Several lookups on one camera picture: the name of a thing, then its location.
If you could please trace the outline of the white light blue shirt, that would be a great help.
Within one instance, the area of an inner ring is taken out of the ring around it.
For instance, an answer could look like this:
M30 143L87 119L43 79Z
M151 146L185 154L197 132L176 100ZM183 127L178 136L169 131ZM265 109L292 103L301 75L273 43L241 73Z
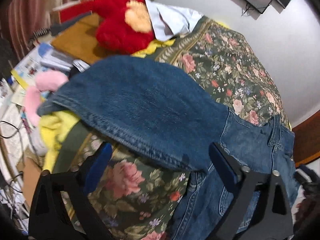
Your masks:
M145 0L155 37L161 42L173 37L189 34L203 14L189 8L164 5Z

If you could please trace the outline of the yellow blanket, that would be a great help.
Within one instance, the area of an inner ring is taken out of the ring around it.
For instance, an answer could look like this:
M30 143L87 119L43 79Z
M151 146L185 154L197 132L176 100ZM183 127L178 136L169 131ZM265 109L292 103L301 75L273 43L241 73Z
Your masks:
M71 111L53 112L40 118L38 128L47 147L43 170L53 172L62 143L79 120L80 118Z

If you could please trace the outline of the stack of papers and magazines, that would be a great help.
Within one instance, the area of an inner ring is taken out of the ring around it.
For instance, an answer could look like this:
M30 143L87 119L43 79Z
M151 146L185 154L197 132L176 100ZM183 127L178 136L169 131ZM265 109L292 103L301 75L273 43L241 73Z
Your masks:
M13 68L11 75L26 89L35 85L35 75L41 72L57 70L68 75L73 68L84 72L89 67L84 61L55 50L49 43L41 43Z

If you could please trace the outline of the striped pink curtain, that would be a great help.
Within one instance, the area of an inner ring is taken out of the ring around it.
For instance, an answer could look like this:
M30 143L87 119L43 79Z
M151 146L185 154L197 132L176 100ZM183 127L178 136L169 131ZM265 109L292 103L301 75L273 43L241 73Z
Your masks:
M71 1L8 0L1 6L1 32L20 60L29 53L33 32L51 26L50 12Z

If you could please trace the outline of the blue denim jacket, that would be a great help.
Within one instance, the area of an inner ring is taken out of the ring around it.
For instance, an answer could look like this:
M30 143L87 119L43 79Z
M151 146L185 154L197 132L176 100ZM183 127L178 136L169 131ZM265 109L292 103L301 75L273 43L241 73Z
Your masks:
M65 109L156 164L190 172L187 193L170 221L170 239L207 238L232 201L209 158L212 142L255 172L278 171L290 204L297 198L295 135L280 117L264 125L246 121L170 64L107 57L71 78L37 112Z

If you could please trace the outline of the red plush toy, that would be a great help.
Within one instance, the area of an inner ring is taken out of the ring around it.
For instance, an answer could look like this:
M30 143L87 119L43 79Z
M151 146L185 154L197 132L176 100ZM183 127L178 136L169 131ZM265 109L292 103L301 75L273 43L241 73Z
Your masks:
M145 0L87 0L61 11L61 19L88 12L100 17L95 37L114 54L132 55L155 40Z

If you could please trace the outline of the pink plush toy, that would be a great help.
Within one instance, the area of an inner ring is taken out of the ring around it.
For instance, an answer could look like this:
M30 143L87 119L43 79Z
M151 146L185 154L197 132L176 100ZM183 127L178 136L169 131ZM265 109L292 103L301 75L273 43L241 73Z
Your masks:
M55 92L67 82L68 77L57 70L36 74L35 85L26 89L24 98L25 114L34 127L38 126L40 120L37 109L42 104L41 93Z

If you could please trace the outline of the brown wooden door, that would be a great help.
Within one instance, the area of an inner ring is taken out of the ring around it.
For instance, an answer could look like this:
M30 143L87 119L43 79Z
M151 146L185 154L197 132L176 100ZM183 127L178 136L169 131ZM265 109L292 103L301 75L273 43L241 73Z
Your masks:
M295 167L308 164L319 158L320 111L294 127L293 159Z

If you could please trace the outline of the floral dark green bedspread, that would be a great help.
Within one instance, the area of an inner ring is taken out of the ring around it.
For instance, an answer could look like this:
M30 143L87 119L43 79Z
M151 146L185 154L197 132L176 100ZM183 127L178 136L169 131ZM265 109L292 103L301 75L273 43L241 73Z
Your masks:
M288 129L278 90L240 33L204 17L193 33L145 59L183 70L246 121L264 125L279 116ZM105 185L93 197L100 217L117 239L170 239L170 221L187 193L190 172L164 168L104 136L116 151Z

